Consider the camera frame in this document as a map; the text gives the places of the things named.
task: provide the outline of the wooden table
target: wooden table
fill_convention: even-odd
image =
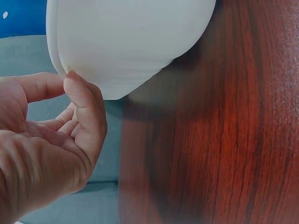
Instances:
[[[299,1],[218,1],[124,105],[121,224],[299,223]]]

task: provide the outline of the gray fabric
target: gray fabric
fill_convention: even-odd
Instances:
[[[20,220],[24,224],[119,224],[115,184],[91,184]]]
[[[19,76],[42,71],[56,72],[44,35],[0,39],[0,76]],[[29,105],[28,119],[37,121],[55,118],[68,104],[66,96],[32,103]],[[107,101],[105,105],[108,134],[91,181],[118,179],[122,108],[120,102]]]

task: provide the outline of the blue fabric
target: blue fabric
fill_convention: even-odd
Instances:
[[[46,34],[46,8],[47,0],[0,0],[0,38]]]

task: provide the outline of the white bowl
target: white bowl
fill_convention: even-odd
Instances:
[[[48,0],[52,63],[120,99],[189,50],[216,0]]]

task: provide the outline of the finger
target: finger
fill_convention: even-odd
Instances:
[[[63,80],[56,74],[42,72],[11,78],[22,86],[28,103],[50,99],[64,94]]]
[[[70,103],[69,106],[59,114],[55,119],[40,121],[40,124],[46,125],[49,129],[58,131],[65,123],[72,120],[74,115],[74,109],[76,106]]]
[[[65,133],[67,135],[71,135],[71,133],[73,132],[74,128],[78,125],[78,122],[74,121],[74,120],[70,120],[68,122],[65,123],[65,125],[63,125],[60,129],[59,132]]]
[[[81,125],[80,125],[80,124],[78,124],[78,125],[74,128],[74,130],[73,130],[72,133],[71,133],[71,137],[72,137],[73,139],[76,138],[76,136],[78,135],[80,129],[81,129]]]
[[[75,142],[94,166],[107,133],[105,113],[101,112],[97,103],[103,100],[102,95],[97,92],[94,96],[74,71],[69,72],[64,80],[64,90],[77,107],[76,114],[81,128]]]

